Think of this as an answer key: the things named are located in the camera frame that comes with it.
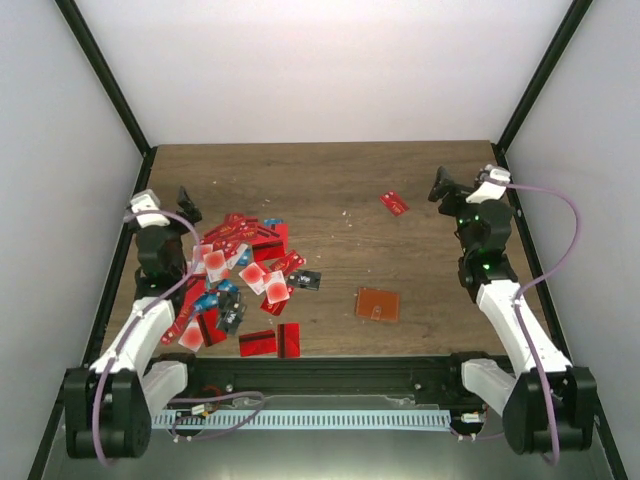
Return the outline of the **brown leather card holder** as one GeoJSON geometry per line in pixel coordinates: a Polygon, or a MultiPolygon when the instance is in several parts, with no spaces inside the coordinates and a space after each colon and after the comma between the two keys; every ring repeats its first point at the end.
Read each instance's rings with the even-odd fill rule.
{"type": "Polygon", "coordinates": [[[400,295],[391,291],[360,287],[356,296],[355,314],[376,322],[397,323],[400,295]]]}

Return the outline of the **black VIP card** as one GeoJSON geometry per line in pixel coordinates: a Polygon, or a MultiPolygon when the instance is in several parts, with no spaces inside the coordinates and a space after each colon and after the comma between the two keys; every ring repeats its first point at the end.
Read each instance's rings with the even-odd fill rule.
{"type": "Polygon", "coordinates": [[[288,275],[286,283],[297,289],[318,291],[321,284],[322,274],[309,270],[296,270],[288,275]]]}

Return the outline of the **red card vertical stripe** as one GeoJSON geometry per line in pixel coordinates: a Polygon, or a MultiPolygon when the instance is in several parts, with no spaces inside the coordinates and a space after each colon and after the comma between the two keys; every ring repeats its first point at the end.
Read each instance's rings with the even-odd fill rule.
{"type": "Polygon", "coordinates": [[[300,325],[283,323],[277,326],[277,356],[281,359],[299,358],[300,325]]]}

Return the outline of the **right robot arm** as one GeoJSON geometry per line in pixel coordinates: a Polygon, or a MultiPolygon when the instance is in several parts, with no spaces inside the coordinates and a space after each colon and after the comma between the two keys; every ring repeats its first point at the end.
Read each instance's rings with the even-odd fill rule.
{"type": "Polygon", "coordinates": [[[539,454],[557,465],[564,451],[590,448],[597,383],[554,345],[529,307],[525,293],[545,275],[521,284],[506,253],[515,211],[503,197],[514,188],[508,170],[487,165],[473,186],[457,183],[439,167],[429,201],[454,218],[462,255],[460,284],[487,317],[513,371],[475,358],[444,378],[447,396],[465,403],[479,396],[502,420],[504,437],[516,454],[539,454]]]}

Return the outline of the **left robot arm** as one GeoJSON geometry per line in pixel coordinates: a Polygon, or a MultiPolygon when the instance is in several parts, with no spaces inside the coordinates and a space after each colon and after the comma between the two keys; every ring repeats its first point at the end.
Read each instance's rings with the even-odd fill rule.
{"type": "Polygon", "coordinates": [[[197,265],[186,259],[182,237],[196,232],[202,214],[184,188],[177,204],[175,213],[161,209],[150,189],[130,200],[125,221],[134,226],[139,262],[131,311],[105,352],[87,367],[68,370],[63,382],[66,452],[73,459],[110,465],[138,458],[148,448],[153,417],[170,400],[191,404],[203,395],[203,377],[186,364],[150,362],[197,265]]]}

